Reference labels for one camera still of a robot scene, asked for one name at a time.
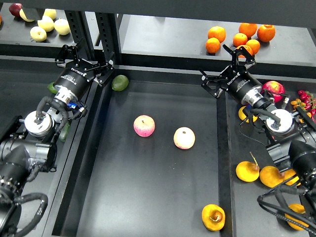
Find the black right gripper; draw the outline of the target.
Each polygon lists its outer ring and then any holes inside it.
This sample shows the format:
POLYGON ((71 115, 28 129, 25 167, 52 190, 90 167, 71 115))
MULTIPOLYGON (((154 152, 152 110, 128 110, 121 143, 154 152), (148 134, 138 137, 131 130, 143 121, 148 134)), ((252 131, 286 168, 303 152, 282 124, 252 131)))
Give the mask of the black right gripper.
POLYGON ((224 44, 223 48, 232 56, 231 66, 227 66, 218 76, 208 75, 199 69, 202 74, 201 87, 216 99, 225 90, 241 104, 254 105, 262 99, 262 84, 247 71, 256 64, 255 58, 244 46, 232 50, 224 44), (239 66, 239 56, 245 57, 244 66, 239 66))

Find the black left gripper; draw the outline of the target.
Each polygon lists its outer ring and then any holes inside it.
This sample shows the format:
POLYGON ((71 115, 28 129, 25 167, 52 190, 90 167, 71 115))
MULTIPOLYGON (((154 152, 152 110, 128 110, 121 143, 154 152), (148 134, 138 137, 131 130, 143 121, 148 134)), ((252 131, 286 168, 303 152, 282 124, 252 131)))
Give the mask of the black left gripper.
POLYGON ((68 89, 77 100, 84 96, 92 81, 106 86, 114 72, 113 52, 105 60, 92 64, 79 57, 82 43, 80 40, 76 45, 63 45, 55 58, 55 64, 65 69, 55 81, 54 88, 57 91, 63 87, 68 89))

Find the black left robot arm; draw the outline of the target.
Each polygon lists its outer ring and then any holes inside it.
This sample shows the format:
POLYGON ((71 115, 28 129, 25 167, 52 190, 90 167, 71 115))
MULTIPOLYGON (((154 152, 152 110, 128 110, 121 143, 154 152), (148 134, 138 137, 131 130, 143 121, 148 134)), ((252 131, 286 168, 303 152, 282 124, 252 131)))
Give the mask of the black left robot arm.
POLYGON ((87 114, 82 97, 93 82, 108 83, 114 53, 100 61, 79 57, 79 47, 62 46, 55 58, 63 68, 51 84, 51 95, 26 117, 16 116, 0 135, 0 234, 23 237, 42 219, 48 206, 43 193, 23 194, 28 182, 55 167, 57 140, 72 121, 87 114))

